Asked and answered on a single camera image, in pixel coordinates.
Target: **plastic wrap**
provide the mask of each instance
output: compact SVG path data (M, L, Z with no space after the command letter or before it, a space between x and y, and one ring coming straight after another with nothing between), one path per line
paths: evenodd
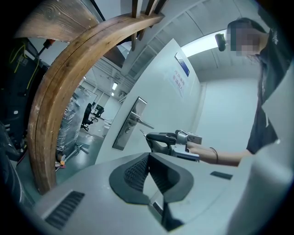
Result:
M57 154L68 155L74 150L90 94L78 86L66 107L57 138Z

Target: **door lever handle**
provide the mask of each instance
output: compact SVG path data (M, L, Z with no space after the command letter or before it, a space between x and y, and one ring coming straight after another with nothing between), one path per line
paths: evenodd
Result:
M141 117L140 117L139 115L137 115L136 113L134 113L134 112L131 112L131 117L130 117L130 118L131 118L134 122L140 123L140 124L142 124L142 125L144 125L144 126L146 126L146 127L149 127L149 128L151 128L151 129L154 129L154 127L153 127L152 125L150 125L149 123L143 121L143 120L141 119Z

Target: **black chair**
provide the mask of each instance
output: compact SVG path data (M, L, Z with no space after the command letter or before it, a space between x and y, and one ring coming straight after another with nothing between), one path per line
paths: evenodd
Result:
M101 114L103 114L104 108L100 105L97 105L95 111L97 111L96 113L94 113L95 117L91 117L91 120L96 120L96 122L98 122L98 118L101 117Z
M93 121L90 121L89 120L89 115L92 111L91 109L92 105L89 103L87 108L86 108L86 111L84 113L84 118L83 118L83 121L82 121L82 124L81 124L81 128L84 128L86 131L89 131L89 126L90 124L93 123Z

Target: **person's arm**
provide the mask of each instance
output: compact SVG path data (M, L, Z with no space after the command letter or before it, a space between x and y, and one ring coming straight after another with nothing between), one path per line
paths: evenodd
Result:
M202 145L198 145L192 142L188 142L187 148L191 153L198 154L201 161L216 164L216 154L211 148L205 148ZM229 166L237 166L240 163L242 157L252 155L248 150L235 153L218 151L217 149L216 151L218 155L218 164Z

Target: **black t-shirt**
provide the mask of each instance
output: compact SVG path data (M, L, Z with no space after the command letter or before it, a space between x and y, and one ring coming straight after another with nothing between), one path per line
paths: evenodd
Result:
M293 53L285 38L272 28L266 47L260 52L259 59L265 65L258 87L258 103L247 150L255 154L263 146L277 140L276 132L261 108L280 84L289 68Z

